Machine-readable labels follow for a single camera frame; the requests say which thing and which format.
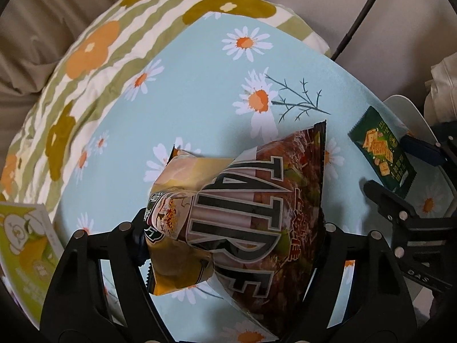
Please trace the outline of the Tatre dark snack bag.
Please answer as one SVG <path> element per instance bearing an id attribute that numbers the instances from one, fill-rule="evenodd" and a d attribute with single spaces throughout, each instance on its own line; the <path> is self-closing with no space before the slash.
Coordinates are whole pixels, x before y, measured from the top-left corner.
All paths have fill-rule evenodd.
<path id="1" fill-rule="evenodd" d="M 235 159 L 175 149 L 145 213 L 159 296 L 209 279 L 272 328 L 304 299 L 322 222 L 326 124 Z"/>

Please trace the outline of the green cracker packet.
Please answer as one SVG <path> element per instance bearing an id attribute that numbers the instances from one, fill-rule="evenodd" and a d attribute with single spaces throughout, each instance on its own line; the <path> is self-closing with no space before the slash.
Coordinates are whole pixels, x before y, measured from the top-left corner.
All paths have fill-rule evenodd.
<path id="1" fill-rule="evenodd" d="M 348 133 L 372 166 L 382 185 L 405 198 L 417 175 L 390 127 L 372 106 Z"/>

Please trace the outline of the green cardboard box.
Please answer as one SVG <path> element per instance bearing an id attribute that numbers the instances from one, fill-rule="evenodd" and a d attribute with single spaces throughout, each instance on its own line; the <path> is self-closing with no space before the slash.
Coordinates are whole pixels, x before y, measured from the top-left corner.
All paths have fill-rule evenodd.
<path id="1" fill-rule="evenodd" d="M 42 204 L 1 202 L 1 268 L 15 299 L 38 328 L 63 246 Z"/>

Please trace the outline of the black floor lamp stand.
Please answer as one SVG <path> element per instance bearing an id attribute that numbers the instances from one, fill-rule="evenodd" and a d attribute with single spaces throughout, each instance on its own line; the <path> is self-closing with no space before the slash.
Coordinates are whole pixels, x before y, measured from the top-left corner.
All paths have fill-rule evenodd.
<path id="1" fill-rule="evenodd" d="M 376 0 L 366 0 L 363 8 L 361 9 L 359 15 L 357 15 L 355 21 L 349 28 L 347 34 L 342 38 L 341 42 L 337 46 L 335 52 L 332 54 L 331 59 L 336 61 L 338 57 L 344 52 L 346 47 L 348 47 L 349 43 L 351 42 L 353 36 L 355 36 L 356 32 L 358 31 L 359 27 L 362 25 L 363 21 L 369 14 L 370 10 L 376 3 Z"/>

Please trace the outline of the blue daisy tablecloth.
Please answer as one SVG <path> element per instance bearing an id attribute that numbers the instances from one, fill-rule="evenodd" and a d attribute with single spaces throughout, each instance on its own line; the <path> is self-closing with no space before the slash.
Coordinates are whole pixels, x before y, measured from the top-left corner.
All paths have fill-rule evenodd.
<path id="1" fill-rule="evenodd" d="M 147 71 L 135 87 L 122 60 L 77 87 L 81 126 L 56 215 L 65 235 L 133 218 L 175 147 L 234 157 L 318 121 L 327 123 L 326 218 L 355 234 L 385 228 L 359 187 L 375 174 L 349 130 L 374 107 L 396 134 L 433 138 L 407 98 L 380 101 L 329 58 L 249 17 L 198 19 Z"/>

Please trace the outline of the floral striped duvet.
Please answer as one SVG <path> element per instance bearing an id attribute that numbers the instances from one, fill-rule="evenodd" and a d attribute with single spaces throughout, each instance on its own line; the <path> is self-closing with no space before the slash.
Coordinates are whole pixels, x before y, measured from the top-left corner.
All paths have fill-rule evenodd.
<path id="1" fill-rule="evenodd" d="M 14 136 L 1 174 L 1 199 L 54 212 L 69 183 L 82 184 L 111 145 L 98 125 L 114 102 L 147 97 L 171 66 L 158 55 L 198 19 L 243 15 L 279 28 L 319 53 L 324 39 L 292 10 L 264 0 L 120 0 L 64 55 Z"/>

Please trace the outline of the beige curtain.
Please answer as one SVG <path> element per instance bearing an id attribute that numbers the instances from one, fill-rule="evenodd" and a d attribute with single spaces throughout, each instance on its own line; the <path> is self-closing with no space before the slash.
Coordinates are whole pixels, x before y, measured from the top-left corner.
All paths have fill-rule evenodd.
<path id="1" fill-rule="evenodd" d="M 1 14 L 1 160 L 55 66 L 118 0 L 9 0 Z"/>

